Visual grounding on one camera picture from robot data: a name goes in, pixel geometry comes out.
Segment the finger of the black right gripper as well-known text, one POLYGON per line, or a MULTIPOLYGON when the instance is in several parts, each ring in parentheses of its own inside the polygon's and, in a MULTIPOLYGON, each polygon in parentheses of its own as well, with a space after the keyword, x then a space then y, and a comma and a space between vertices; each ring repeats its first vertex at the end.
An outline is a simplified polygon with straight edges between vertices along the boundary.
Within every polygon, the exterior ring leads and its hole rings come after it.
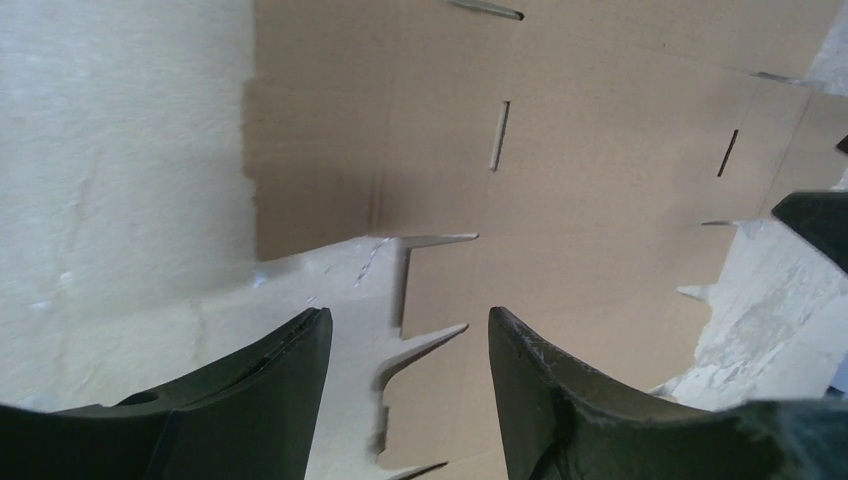
POLYGON ((772 215, 847 272, 847 192, 799 191, 787 195, 772 215))

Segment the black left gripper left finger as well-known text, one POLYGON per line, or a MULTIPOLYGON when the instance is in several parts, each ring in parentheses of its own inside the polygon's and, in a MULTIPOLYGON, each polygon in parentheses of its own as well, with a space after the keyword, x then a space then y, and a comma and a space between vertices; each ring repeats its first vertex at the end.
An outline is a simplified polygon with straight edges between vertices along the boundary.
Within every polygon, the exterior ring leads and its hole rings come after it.
POLYGON ((256 342, 113 406, 1 409, 5 479, 301 479, 332 341, 309 308, 256 342))

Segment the brown cardboard box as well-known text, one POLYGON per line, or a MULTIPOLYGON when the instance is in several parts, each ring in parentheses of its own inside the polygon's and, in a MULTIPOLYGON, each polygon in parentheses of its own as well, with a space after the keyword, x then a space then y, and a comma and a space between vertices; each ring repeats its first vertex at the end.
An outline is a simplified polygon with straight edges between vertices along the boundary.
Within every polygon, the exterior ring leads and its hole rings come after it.
POLYGON ((503 306, 640 390, 690 366, 730 222, 841 173, 847 103, 799 85, 837 1, 258 1, 244 169, 256 254, 459 235, 410 255, 381 467, 506 475, 503 306))

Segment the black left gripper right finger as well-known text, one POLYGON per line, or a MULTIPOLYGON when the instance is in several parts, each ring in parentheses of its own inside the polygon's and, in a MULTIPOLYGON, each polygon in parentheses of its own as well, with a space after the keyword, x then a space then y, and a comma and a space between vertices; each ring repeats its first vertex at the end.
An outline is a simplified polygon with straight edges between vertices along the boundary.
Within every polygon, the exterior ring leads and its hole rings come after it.
POLYGON ((503 307, 488 345, 512 479, 843 479, 847 405, 750 401, 717 412, 623 384, 503 307))

